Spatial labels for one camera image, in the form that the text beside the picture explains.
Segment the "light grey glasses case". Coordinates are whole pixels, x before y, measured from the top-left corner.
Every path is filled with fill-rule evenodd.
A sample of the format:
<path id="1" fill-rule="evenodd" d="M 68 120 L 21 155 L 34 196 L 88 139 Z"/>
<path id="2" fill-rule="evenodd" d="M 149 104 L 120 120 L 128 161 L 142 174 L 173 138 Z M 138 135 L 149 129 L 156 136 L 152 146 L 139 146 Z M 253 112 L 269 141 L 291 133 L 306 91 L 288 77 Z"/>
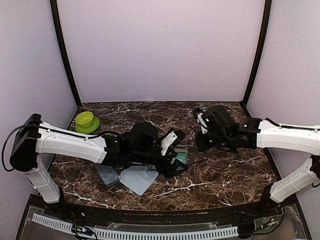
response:
<path id="1" fill-rule="evenodd" d="M 183 164 L 187 163 L 188 150 L 185 148 L 174 148 L 174 151 L 177 153 L 176 157 L 172 159 L 172 163 L 175 160 L 179 160 Z"/>

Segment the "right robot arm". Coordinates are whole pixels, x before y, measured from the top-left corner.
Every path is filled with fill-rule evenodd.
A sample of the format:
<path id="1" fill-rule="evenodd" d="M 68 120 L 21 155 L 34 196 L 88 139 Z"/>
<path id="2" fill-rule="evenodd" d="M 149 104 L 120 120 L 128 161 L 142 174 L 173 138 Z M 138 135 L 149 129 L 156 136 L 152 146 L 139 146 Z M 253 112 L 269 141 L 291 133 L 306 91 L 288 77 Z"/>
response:
<path id="1" fill-rule="evenodd" d="M 299 192 L 308 185 L 320 184 L 320 127 L 286 125 L 269 118 L 247 117 L 235 122 L 222 105 L 204 111 L 195 108 L 192 112 L 201 130 L 195 135 L 200 152 L 210 148 L 228 148 L 233 153 L 238 149 L 286 149 L 310 154 L 305 163 L 285 178 L 264 188 L 255 213 L 266 217 L 275 205 Z"/>

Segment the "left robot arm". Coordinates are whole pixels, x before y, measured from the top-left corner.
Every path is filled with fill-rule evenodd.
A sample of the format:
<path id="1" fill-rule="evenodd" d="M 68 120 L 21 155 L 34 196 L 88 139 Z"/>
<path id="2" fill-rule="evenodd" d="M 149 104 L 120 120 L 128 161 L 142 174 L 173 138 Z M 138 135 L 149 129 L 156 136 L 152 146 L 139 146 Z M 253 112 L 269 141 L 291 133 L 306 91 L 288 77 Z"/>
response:
<path id="1" fill-rule="evenodd" d="M 185 133 L 171 128 L 159 136 L 158 129 L 148 122 L 135 123 L 124 133 L 104 131 L 88 135 L 52 126 L 34 113 L 10 134 L 15 136 L 10 170 L 24 173 L 60 218 L 67 218 L 71 208 L 63 201 L 63 191 L 44 167 L 40 154 L 69 156 L 110 167 L 129 167 L 132 163 L 152 165 L 165 178 L 188 170 L 188 166 L 176 158 L 178 154 L 174 150 Z"/>

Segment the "left blue cleaning cloth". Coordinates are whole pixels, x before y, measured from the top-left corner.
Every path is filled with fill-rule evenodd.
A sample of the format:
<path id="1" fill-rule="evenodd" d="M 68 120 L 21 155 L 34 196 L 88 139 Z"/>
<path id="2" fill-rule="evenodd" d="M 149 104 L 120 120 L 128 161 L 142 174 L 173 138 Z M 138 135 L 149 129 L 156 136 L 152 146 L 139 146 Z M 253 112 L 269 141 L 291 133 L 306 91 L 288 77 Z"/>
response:
<path id="1" fill-rule="evenodd" d="M 148 166 L 131 166 L 120 173 L 119 181 L 133 193 L 142 196 L 157 179 L 159 173 Z"/>

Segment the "dark grey glasses case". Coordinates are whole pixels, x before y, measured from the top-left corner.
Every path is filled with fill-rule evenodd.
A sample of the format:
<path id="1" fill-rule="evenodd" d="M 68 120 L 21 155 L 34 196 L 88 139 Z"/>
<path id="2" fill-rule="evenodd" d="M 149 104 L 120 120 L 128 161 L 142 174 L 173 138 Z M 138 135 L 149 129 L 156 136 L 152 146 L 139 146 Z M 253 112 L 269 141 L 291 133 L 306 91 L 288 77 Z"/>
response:
<path id="1" fill-rule="evenodd" d="M 120 182 L 117 172 L 111 166 L 94 163 L 94 167 L 107 188 Z"/>

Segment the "green bowl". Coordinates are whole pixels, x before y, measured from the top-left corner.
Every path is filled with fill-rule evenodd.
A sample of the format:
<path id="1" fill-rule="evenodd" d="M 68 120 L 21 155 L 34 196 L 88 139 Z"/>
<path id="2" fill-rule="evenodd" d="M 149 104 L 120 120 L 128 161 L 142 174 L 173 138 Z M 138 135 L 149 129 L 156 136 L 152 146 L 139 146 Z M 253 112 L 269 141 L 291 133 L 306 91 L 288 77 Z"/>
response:
<path id="1" fill-rule="evenodd" d="M 84 111 L 75 117 L 75 130 L 81 134 L 90 134 L 98 129 L 100 120 L 91 112 Z"/>

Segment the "black front rail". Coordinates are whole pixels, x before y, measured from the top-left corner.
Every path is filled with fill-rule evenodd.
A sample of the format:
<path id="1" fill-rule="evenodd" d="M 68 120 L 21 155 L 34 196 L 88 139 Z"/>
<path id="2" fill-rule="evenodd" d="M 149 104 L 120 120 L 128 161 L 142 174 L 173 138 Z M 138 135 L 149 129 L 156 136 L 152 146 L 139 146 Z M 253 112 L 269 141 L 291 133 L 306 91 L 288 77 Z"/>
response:
<path id="1" fill-rule="evenodd" d="M 219 225 L 243 225 L 252 223 L 259 218 L 271 216 L 280 217 L 283 210 L 280 207 L 270 208 L 268 211 L 258 212 L 258 202 L 236 206 L 209 208 L 202 210 L 182 211 L 137 211 L 108 209 L 66 203 L 76 218 L 77 223 L 107 226 L 110 223 L 133 225 L 182 225 L 217 222 Z"/>

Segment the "right black frame post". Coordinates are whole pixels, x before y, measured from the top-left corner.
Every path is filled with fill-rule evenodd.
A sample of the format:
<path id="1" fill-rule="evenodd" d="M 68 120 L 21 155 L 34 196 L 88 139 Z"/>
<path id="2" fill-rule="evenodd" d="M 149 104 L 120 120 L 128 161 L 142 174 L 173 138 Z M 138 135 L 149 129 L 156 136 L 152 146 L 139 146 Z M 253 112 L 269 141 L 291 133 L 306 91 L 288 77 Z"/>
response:
<path id="1" fill-rule="evenodd" d="M 266 37 L 267 37 L 267 32 L 268 32 L 268 26 L 269 26 L 271 9 L 272 9 L 272 2 L 273 2 L 272 0 L 265 0 L 264 1 L 261 26 L 260 26 L 256 51 L 255 51 L 255 55 L 254 55 L 254 59 L 253 59 L 253 63 L 252 63 L 252 68 L 250 71 L 250 75 L 249 75 L 247 86 L 246 86 L 246 89 L 244 92 L 244 96 L 242 98 L 242 101 L 240 102 L 240 105 L 242 106 L 243 109 L 247 108 L 247 105 L 250 100 L 250 96 L 251 96 L 253 88 L 254 88 L 256 77 L 258 74 L 260 62 L 261 62 L 262 55 L 263 55 L 264 45 L 265 45 L 265 41 L 266 41 Z"/>

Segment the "black frame post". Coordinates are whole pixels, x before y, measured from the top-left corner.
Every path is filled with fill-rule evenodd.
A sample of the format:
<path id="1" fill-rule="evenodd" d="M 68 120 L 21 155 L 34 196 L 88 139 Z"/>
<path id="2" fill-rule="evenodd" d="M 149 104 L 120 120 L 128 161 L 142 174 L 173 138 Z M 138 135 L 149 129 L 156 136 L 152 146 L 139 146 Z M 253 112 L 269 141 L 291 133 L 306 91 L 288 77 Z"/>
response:
<path id="1" fill-rule="evenodd" d="M 59 52 L 60 56 L 62 59 L 63 67 L 66 73 L 66 77 L 68 80 L 68 84 L 73 96 L 73 99 L 75 101 L 75 104 L 77 107 L 80 107 L 82 105 L 82 101 L 76 86 L 76 82 L 73 76 L 69 56 L 67 53 L 67 48 L 65 44 L 65 39 L 64 39 L 64 34 L 63 34 L 63 29 L 62 29 L 62 24 L 60 20 L 60 14 L 59 14 L 59 9 L 58 9 L 58 1 L 57 0 L 50 0 L 50 8 L 51 8 L 51 15 L 52 15 L 52 20 L 53 20 L 53 25 L 54 25 L 54 30 L 55 30 L 55 35 L 59 47 Z"/>
<path id="2" fill-rule="evenodd" d="M 246 86 L 246 89 L 244 92 L 244 96 L 242 98 L 242 101 L 240 102 L 240 105 L 242 106 L 243 109 L 247 108 L 247 105 L 250 100 L 250 96 L 251 96 L 253 88 L 254 88 L 256 77 L 258 74 L 260 62 L 261 62 L 262 55 L 263 55 L 264 45 L 265 45 L 265 41 L 266 41 L 266 37 L 267 37 L 267 32 L 268 32 L 268 26 L 269 26 L 271 9 L 272 9 L 272 2 L 273 2 L 272 0 L 265 0 L 264 1 L 261 26 L 260 26 L 256 51 L 255 51 L 255 55 L 254 55 L 254 59 L 253 59 L 253 63 L 252 63 L 252 68 L 250 71 L 250 75 L 249 75 L 247 86 Z"/>

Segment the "left black frame post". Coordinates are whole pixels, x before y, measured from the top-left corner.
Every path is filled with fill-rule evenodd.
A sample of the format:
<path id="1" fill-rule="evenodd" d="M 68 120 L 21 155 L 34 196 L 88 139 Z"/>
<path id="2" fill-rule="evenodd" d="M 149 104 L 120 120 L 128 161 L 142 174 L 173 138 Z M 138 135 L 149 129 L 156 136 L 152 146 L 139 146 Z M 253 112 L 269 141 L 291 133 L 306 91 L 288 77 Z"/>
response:
<path id="1" fill-rule="evenodd" d="M 75 104 L 77 107 L 80 107 L 82 105 L 82 101 L 76 86 L 76 82 L 73 76 L 69 56 L 67 53 L 67 48 L 65 44 L 65 39 L 64 39 L 64 34 L 63 34 L 63 29 L 62 29 L 62 24 L 60 20 L 60 14 L 59 14 L 59 9 L 58 9 L 58 1 L 57 0 L 50 0 L 50 8 L 51 8 L 51 15 L 52 15 L 52 20 L 53 20 L 53 25 L 54 25 L 54 30 L 55 30 L 55 35 L 59 47 L 59 52 L 60 56 L 62 59 L 63 67 L 66 73 L 66 77 L 68 80 L 68 84 L 73 96 L 73 99 L 75 101 Z"/>

